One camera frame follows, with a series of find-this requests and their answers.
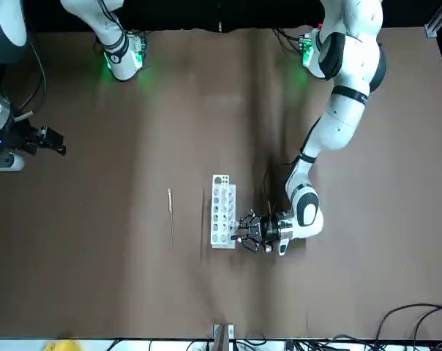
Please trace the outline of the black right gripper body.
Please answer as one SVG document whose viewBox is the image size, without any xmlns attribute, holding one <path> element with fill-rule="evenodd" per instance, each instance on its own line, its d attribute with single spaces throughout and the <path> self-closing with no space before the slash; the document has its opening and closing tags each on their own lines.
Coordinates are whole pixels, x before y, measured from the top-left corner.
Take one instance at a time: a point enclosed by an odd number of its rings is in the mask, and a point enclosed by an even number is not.
<svg viewBox="0 0 442 351">
<path fill-rule="evenodd" d="M 40 131 L 33 127 L 30 120 L 22 120 L 11 126 L 8 133 L 2 138 L 2 145 L 9 150 L 21 151 L 23 144 L 40 144 Z"/>
</svg>

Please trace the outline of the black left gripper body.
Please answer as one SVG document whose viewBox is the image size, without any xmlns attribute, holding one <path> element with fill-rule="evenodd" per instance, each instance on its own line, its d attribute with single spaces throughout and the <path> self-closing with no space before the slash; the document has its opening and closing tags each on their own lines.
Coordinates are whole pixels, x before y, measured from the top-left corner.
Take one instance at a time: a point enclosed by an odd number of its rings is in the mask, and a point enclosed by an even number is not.
<svg viewBox="0 0 442 351">
<path fill-rule="evenodd" d="M 260 219 L 260 245 L 273 246 L 280 240 L 277 214 L 267 214 Z"/>
</svg>

